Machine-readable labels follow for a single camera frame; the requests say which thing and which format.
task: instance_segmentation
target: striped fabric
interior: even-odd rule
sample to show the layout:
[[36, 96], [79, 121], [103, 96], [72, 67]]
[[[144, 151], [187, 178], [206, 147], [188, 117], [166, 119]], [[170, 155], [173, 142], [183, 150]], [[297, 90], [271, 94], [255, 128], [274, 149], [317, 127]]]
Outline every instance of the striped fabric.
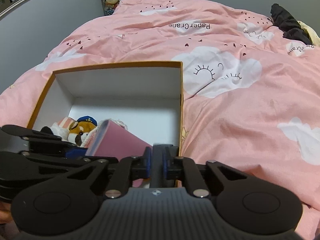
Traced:
[[75, 120], [70, 117], [65, 117], [61, 121], [58, 122], [59, 127], [69, 129], [72, 122]]

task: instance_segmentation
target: pink book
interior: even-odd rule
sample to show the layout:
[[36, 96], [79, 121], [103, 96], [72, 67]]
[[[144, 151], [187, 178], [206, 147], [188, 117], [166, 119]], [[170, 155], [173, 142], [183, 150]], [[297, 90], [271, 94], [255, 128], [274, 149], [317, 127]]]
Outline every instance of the pink book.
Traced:
[[105, 120], [98, 129], [87, 156], [116, 157], [121, 160], [129, 156], [142, 156], [146, 147], [151, 147], [126, 129]]

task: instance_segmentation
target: plush toy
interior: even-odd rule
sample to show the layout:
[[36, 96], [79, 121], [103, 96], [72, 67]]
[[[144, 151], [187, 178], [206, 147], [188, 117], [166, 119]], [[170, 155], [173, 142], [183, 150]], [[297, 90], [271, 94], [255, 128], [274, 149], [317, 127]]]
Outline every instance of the plush toy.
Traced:
[[[116, 123], [117, 125], [121, 126], [122, 128], [128, 130], [127, 125], [126, 125], [124, 122], [120, 121], [120, 120], [113, 120], [113, 119], [111, 119], [111, 118], [109, 118], [109, 119], [107, 119], [107, 120], [110, 120], [110, 121]], [[98, 123], [97, 127], [94, 128], [94, 129], [88, 134], [87, 138], [86, 138], [84, 141], [82, 141], [82, 144], [81, 144], [80, 147], [89, 148], [89, 146], [91, 145], [91, 143], [94, 141], [94, 137], [96, 136], [97, 130], [99, 129], [100, 125], [101, 125], [104, 121], [105, 121], [105, 120], [102, 120], [102, 121], [100, 121], [100, 122]]]
[[90, 131], [97, 126], [97, 121], [90, 116], [80, 117], [77, 121], [71, 123], [69, 127], [68, 141], [81, 146]]
[[106, 0], [106, 8], [115, 9], [116, 3], [120, 0]]
[[41, 132], [60, 136], [62, 141], [68, 141], [69, 129], [60, 127], [56, 122], [51, 126], [45, 126]]

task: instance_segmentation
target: pink bed sheet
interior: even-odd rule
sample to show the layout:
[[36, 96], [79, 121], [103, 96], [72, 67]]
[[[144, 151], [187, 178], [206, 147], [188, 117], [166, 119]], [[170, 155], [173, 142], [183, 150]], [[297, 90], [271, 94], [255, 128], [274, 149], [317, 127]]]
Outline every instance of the pink bed sheet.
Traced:
[[183, 62], [182, 154], [250, 172], [320, 220], [320, 48], [284, 39], [266, 16], [205, 0], [122, 0], [76, 29], [0, 95], [0, 125], [25, 126], [53, 70], [141, 60]]

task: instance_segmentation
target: white plush toy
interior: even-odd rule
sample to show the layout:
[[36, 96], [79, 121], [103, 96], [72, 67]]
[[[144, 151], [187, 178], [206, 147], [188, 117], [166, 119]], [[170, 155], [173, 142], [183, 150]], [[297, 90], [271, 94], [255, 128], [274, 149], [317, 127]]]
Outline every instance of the white plush toy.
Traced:
[[68, 141], [69, 129], [60, 127], [56, 122], [51, 127], [43, 127], [41, 132], [60, 136], [62, 141]]

